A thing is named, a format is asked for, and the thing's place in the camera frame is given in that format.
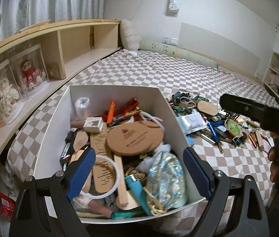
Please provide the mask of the grey curtain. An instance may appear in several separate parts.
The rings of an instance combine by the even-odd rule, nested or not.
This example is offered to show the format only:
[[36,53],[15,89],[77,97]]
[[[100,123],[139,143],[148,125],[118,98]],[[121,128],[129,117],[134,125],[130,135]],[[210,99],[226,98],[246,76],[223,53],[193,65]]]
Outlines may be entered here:
[[0,0],[0,41],[37,23],[103,19],[105,0]]

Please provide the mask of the white dress doll case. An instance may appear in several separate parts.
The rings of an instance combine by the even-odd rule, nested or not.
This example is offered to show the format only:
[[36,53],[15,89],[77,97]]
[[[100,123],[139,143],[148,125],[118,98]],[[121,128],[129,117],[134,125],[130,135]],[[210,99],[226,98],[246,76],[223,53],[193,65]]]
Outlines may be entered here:
[[6,59],[0,62],[0,128],[12,123],[23,108],[19,72]]

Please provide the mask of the brown pen gold tip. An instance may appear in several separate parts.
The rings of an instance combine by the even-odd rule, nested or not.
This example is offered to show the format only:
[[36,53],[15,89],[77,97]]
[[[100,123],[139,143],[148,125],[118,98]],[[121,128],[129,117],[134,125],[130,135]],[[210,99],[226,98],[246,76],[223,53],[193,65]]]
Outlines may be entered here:
[[220,153],[224,153],[224,150],[223,150],[223,148],[222,148],[221,143],[220,143],[220,142],[217,142],[216,145],[217,145],[217,147],[218,147]]

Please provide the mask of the red dress doll case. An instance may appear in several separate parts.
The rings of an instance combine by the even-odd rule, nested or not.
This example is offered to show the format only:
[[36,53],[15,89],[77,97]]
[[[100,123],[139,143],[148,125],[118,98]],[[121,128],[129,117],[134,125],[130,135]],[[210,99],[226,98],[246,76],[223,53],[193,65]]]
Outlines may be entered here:
[[40,44],[10,57],[9,62],[23,99],[37,95],[48,87],[49,78]]

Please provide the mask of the blue floral drawstring bag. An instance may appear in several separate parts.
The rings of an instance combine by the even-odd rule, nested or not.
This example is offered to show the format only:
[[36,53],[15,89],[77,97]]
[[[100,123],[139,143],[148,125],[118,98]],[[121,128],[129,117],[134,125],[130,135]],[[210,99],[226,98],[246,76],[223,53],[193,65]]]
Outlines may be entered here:
[[183,207],[187,203],[185,178],[178,158],[169,151],[156,156],[144,188],[153,215]]

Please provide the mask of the shiny blue pen tube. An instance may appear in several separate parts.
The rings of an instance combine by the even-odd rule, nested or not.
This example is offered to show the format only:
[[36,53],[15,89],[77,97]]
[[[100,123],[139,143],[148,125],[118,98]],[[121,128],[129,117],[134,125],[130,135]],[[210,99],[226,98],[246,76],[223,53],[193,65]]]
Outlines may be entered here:
[[217,134],[217,132],[215,131],[214,127],[212,126],[211,122],[207,122],[207,126],[208,128],[210,129],[212,135],[213,135],[213,138],[215,140],[216,143],[219,143],[220,142],[220,139],[219,139],[219,136]]

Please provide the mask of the red lighter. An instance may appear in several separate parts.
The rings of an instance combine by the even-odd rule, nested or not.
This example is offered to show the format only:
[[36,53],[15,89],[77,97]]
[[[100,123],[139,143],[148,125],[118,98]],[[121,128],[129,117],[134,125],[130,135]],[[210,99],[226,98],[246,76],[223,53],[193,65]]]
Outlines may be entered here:
[[258,141],[256,139],[256,135],[254,133],[249,134],[249,139],[255,148],[258,148]]

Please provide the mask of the oval wooden block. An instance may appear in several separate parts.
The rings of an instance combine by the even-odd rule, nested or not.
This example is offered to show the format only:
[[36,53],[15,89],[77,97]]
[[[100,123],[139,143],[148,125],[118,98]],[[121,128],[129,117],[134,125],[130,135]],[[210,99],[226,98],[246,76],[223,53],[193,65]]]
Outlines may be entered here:
[[197,104],[197,109],[198,111],[210,116],[215,116],[218,114],[217,106],[207,101],[199,101]]

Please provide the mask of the green dinosaur cork coaster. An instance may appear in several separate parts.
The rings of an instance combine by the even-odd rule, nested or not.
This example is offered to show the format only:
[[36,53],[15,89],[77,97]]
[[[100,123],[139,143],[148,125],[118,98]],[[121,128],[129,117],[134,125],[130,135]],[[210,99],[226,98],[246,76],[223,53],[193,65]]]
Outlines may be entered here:
[[226,119],[224,126],[232,137],[242,137],[241,127],[232,119]]

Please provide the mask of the white shoe box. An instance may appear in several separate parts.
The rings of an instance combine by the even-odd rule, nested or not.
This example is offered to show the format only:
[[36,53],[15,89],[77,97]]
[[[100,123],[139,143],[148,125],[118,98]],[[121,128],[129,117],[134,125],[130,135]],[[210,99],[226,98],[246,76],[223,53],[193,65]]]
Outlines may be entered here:
[[60,157],[65,147],[65,138],[76,115],[75,101],[88,97],[88,111],[99,116],[109,108],[111,101],[121,108],[132,99],[139,107],[152,116],[162,119],[161,126],[151,122],[135,122],[117,126],[108,134],[106,143],[110,151],[120,156],[134,156],[154,150],[161,142],[170,144],[179,161],[183,161],[183,150],[188,147],[174,112],[158,88],[137,86],[69,86],[63,94],[44,135],[34,177],[51,177],[61,170]]

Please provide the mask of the wooden bedside shelf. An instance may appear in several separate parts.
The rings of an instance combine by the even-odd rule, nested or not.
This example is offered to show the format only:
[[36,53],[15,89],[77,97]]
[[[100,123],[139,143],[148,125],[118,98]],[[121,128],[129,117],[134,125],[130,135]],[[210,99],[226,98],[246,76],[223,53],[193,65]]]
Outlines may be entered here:
[[118,51],[119,24],[117,20],[40,24],[0,42],[0,155],[49,96]]

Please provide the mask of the green bolster pillow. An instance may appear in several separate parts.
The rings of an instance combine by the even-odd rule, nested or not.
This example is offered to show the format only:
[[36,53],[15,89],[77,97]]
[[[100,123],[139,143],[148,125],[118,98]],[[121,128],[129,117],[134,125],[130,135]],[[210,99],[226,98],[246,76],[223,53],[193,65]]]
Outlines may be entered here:
[[140,50],[151,51],[154,53],[160,53],[169,57],[179,58],[187,60],[196,64],[200,64],[212,69],[218,68],[218,63],[215,60],[209,59],[205,56],[193,53],[189,50],[180,49],[178,47],[159,43],[147,39],[143,39],[139,43]]

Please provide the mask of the wooden stick block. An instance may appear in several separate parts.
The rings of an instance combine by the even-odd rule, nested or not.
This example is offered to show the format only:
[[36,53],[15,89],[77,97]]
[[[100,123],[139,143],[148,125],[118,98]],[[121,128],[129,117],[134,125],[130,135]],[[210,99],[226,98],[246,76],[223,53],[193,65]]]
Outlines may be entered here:
[[114,162],[118,168],[118,172],[120,174],[120,180],[118,182],[117,192],[118,192],[118,200],[120,205],[125,207],[128,205],[128,197],[127,197],[127,187],[124,181],[124,170],[122,158],[118,155],[114,155]]

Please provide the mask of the round cork coaster with print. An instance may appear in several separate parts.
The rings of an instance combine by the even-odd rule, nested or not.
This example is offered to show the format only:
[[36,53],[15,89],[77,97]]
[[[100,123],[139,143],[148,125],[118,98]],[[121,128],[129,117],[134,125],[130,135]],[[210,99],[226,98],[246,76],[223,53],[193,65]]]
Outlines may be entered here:
[[116,126],[107,135],[107,146],[116,155],[135,156],[157,148],[164,130],[151,121],[137,121]]

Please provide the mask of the orange marker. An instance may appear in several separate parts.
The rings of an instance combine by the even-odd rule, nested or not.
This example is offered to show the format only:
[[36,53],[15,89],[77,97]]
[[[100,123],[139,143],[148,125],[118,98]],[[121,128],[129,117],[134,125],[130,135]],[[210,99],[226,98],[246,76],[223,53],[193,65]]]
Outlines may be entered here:
[[112,100],[111,103],[110,103],[110,107],[109,107],[109,110],[108,110],[108,116],[107,116],[107,124],[111,123],[112,120],[113,120],[113,117],[114,117],[114,111],[115,111],[115,101]]

